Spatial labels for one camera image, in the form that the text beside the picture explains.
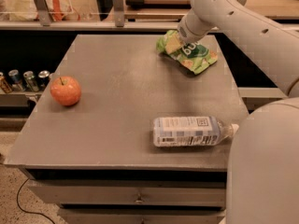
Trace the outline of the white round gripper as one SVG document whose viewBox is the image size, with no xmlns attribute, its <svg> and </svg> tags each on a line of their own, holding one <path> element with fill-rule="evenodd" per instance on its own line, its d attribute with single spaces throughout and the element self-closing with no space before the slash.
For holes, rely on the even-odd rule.
<svg viewBox="0 0 299 224">
<path fill-rule="evenodd" d="M 171 54 L 177 51 L 184 43 L 189 44 L 201 40 L 212 28 L 212 24 L 200 20 L 191 9 L 178 23 L 178 31 L 166 33 L 166 53 Z"/>
</svg>

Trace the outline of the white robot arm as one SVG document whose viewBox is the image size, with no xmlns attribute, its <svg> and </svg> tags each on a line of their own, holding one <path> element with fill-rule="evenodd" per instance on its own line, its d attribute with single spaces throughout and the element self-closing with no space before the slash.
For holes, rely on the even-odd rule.
<svg viewBox="0 0 299 224">
<path fill-rule="evenodd" d="M 234 64 L 237 84 L 275 84 L 286 95 L 252 112 L 235 135 L 226 224 L 299 224 L 299 35 L 244 2 L 190 0 L 178 32 L 190 43 L 219 28 L 254 64 Z"/>
</svg>

